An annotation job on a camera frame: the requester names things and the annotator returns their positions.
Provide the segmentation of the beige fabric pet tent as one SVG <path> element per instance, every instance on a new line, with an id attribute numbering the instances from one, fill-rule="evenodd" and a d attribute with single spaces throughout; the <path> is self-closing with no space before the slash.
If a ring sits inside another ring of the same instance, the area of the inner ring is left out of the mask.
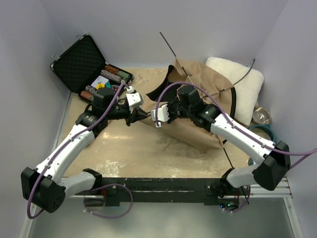
<path id="1" fill-rule="evenodd" d="M 176 59 L 153 91 L 144 95 L 142 108 L 150 112 L 167 104 L 169 120 L 162 131 L 200 150 L 220 148 L 225 139 L 210 131 L 224 110 L 235 117 L 236 90 L 222 74 L 198 61 Z"/>

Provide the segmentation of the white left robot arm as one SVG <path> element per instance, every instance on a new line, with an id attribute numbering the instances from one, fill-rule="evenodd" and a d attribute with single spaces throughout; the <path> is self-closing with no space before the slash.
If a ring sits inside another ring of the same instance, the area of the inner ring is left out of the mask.
<path id="1" fill-rule="evenodd" d="M 22 194 L 27 202 L 27 216 L 36 205 L 49 213 L 55 212 L 65 199 L 87 190 L 98 194 L 103 188 L 102 175 L 85 169 L 76 176 L 64 177 L 66 170 L 81 153 L 107 127 L 109 120 L 123 119 L 126 125 L 147 118 L 140 106 L 142 96 L 133 87 L 118 99 L 118 91 L 102 88 L 78 117 L 70 133 L 61 144 L 34 169 L 26 167 L 21 173 Z"/>

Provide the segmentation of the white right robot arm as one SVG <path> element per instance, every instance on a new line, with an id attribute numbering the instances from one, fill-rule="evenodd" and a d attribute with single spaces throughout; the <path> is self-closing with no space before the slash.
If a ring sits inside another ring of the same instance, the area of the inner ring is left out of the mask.
<path id="1" fill-rule="evenodd" d="M 279 141 L 264 139 L 246 129 L 214 104 L 206 104 L 196 87 L 181 87 L 178 98 L 158 110 L 159 121 L 171 123 L 177 118 L 191 122 L 207 132 L 223 137 L 245 152 L 254 164 L 241 169 L 230 169 L 223 175 L 221 190 L 233 194 L 239 187 L 258 184 L 273 191 L 290 170 L 289 146 Z"/>

